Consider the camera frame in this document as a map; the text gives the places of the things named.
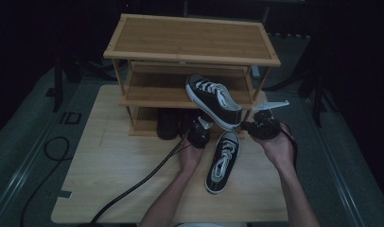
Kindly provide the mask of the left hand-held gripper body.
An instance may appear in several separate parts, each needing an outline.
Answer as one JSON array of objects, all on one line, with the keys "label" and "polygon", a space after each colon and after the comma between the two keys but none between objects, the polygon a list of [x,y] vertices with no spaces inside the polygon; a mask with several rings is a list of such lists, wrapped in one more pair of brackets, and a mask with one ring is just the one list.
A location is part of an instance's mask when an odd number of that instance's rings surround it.
[{"label": "left hand-held gripper body", "polygon": [[210,141],[211,128],[212,124],[199,116],[192,121],[191,128],[187,133],[187,140],[195,148],[205,148]]}]

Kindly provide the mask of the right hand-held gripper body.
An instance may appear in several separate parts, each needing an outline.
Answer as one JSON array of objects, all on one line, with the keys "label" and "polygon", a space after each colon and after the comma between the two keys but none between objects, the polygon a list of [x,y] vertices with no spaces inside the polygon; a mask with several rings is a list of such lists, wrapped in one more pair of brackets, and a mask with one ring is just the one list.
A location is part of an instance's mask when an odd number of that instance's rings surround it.
[{"label": "right hand-held gripper body", "polygon": [[253,122],[248,128],[249,135],[258,139],[273,139],[281,132],[280,121],[272,115],[272,109],[285,107],[289,104],[287,100],[279,102],[264,102],[254,107],[255,114]]}]

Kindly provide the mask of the black white canvas sneaker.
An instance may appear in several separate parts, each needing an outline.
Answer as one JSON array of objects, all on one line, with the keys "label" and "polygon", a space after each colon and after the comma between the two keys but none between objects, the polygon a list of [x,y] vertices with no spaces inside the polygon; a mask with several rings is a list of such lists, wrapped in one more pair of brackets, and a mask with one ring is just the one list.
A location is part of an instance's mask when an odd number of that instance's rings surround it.
[{"label": "black white canvas sneaker", "polygon": [[223,84],[194,74],[187,77],[185,90],[190,100],[223,129],[233,131],[240,125],[243,108]]},{"label": "black white canvas sneaker", "polygon": [[216,195],[224,190],[239,152],[238,135],[234,131],[224,132],[216,143],[213,161],[205,180],[209,193]]}]

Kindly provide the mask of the wooden three-tier shoe rack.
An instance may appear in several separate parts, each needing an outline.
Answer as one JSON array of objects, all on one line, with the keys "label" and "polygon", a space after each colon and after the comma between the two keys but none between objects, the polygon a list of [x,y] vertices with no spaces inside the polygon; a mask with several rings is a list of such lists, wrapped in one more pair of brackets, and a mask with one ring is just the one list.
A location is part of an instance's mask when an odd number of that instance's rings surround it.
[{"label": "wooden three-tier shoe rack", "polygon": [[281,65],[260,23],[137,14],[120,17],[104,57],[113,61],[131,136],[154,136],[159,108],[196,107],[185,90],[192,74],[225,85],[248,120],[270,69]]}]

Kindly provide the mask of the person's left hand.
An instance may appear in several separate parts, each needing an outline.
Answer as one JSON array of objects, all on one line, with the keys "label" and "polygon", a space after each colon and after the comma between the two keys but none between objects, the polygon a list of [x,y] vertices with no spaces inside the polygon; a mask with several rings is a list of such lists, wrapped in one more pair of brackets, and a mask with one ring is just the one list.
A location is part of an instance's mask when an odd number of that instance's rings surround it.
[{"label": "person's left hand", "polygon": [[188,140],[184,140],[180,151],[181,172],[192,174],[198,167],[203,152],[203,148],[195,148]]}]

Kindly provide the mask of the person's right hand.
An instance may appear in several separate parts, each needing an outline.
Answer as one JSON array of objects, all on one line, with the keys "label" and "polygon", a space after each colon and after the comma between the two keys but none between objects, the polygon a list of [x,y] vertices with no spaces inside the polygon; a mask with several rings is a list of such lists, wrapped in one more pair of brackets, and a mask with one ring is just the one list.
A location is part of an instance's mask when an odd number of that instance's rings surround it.
[{"label": "person's right hand", "polygon": [[278,171],[291,172],[295,169],[293,138],[286,124],[281,123],[280,127],[282,131],[273,139],[261,140],[254,136],[252,139],[263,148],[266,156]]}]

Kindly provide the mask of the black metal stand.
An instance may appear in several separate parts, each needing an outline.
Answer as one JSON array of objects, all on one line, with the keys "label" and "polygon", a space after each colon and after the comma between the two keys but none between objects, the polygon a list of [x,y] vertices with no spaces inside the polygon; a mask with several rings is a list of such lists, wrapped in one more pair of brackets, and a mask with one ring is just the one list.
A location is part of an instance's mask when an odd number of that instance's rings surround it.
[{"label": "black metal stand", "polygon": [[326,83],[332,79],[333,71],[334,67],[331,63],[326,63],[325,61],[300,60],[293,69],[290,77],[275,85],[265,87],[264,91],[275,92],[301,80],[302,83],[297,90],[297,94],[299,97],[304,98],[309,98],[311,94],[314,94],[312,117],[316,125],[321,127],[323,99],[330,101],[324,92],[324,88],[326,87]]},{"label": "black metal stand", "polygon": [[59,110],[63,101],[63,75],[66,75],[70,82],[79,83],[81,81],[78,62],[79,58],[70,52],[61,53],[54,61],[54,113]]}]

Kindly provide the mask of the black floor socket frame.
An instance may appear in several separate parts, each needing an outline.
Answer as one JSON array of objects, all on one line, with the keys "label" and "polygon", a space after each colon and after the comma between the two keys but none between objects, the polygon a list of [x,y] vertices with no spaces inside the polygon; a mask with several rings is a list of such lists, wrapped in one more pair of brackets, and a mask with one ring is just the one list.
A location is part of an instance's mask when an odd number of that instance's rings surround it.
[{"label": "black floor socket frame", "polygon": [[60,124],[77,125],[80,123],[81,117],[81,113],[65,112],[61,116]]}]

